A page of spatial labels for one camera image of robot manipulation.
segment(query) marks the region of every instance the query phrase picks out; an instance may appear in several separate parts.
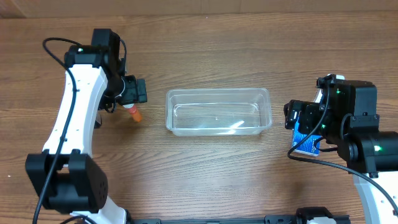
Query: empty container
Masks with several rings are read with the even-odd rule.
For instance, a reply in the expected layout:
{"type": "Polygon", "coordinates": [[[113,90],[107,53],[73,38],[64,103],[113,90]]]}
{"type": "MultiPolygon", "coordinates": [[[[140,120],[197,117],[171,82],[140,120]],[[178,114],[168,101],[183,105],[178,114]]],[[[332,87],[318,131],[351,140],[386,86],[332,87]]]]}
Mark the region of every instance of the empty container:
{"type": "Polygon", "coordinates": [[[170,90],[166,127],[176,136],[259,134],[271,127],[264,88],[170,90]]]}

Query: wooden table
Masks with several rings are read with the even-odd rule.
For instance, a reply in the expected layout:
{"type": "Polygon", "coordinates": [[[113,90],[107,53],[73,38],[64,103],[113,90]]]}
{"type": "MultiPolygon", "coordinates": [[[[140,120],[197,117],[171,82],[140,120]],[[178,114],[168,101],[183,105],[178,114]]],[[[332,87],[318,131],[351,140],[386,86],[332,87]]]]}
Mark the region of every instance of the wooden table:
{"type": "MultiPolygon", "coordinates": [[[[363,223],[346,172],[286,157],[292,132],[283,105],[312,100],[327,73],[374,82],[381,129],[398,131],[396,12],[0,19],[0,223],[30,223],[37,196],[25,172],[62,99],[63,69],[42,49],[46,37],[89,44],[93,28],[127,43],[129,73],[145,78],[144,121],[103,113],[94,160],[109,194],[134,218],[234,218],[326,206],[363,223]],[[274,127],[258,136],[181,138],[165,128],[165,95],[175,88],[264,87],[274,127]]],[[[51,43],[63,55],[69,45],[51,43]]],[[[320,159],[345,164],[335,153],[320,159]]],[[[67,216],[42,210],[40,223],[67,216]]]]}

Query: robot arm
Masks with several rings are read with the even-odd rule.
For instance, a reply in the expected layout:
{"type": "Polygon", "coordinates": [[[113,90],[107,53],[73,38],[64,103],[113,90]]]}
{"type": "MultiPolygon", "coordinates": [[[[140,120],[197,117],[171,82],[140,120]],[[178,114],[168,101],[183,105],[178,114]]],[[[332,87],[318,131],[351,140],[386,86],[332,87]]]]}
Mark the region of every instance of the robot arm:
{"type": "MultiPolygon", "coordinates": [[[[299,119],[298,131],[308,134],[321,115],[327,113],[315,134],[338,146],[337,153],[347,162],[347,168],[368,175],[390,198],[396,199],[398,134],[379,131],[376,87],[371,82],[339,80],[330,75],[319,78],[317,88],[323,90],[324,96],[329,91],[329,107],[325,108],[325,97],[320,103],[292,100],[284,107],[285,128],[292,129],[299,119]]],[[[366,223],[398,222],[396,211],[379,189],[357,176],[354,184],[363,203],[366,223]]]]}
{"type": "Polygon", "coordinates": [[[29,154],[26,172],[40,195],[48,175],[52,175],[43,200],[46,209],[62,214],[84,215],[97,224],[125,224],[130,216],[108,197],[108,180],[92,159],[91,140],[98,110],[119,103],[131,106],[147,101],[144,80],[124,75],[125,58],[119,59],[120,38],[110,29],[95,29],[91,45],[73,45],[65,54],[65,65],[76,81],[76,98],[68,131],[58,159],[62,129],[73,98],[72,80],[68,73],[65,92],[57,121],[41,154],[29,154]],[[49,174],[55,160],[56,170],[49,174]]]}

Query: orange object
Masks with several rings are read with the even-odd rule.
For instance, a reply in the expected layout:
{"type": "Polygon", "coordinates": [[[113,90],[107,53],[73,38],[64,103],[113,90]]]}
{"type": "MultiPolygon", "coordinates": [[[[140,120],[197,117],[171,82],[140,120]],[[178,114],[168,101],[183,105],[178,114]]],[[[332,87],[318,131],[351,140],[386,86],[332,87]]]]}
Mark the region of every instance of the orange object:
{"type": "Polygon", "coordinates": [[[140,122],[142,120],[142,116],[139,110],[137,109],[136,105],[133,105],[131,108],[128,108],[127,110],[135,121],[140,122]]]}

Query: green light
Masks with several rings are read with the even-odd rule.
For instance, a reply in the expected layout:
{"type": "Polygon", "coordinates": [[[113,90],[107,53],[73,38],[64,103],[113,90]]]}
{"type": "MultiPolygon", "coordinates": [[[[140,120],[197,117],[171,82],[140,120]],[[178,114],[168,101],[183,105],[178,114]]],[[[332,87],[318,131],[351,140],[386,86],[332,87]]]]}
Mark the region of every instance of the green light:
{"type": "Polygon", "coordinates": [[[376,152],[383,150],[380,146],[374,146],[374,150],[376,152]]]}

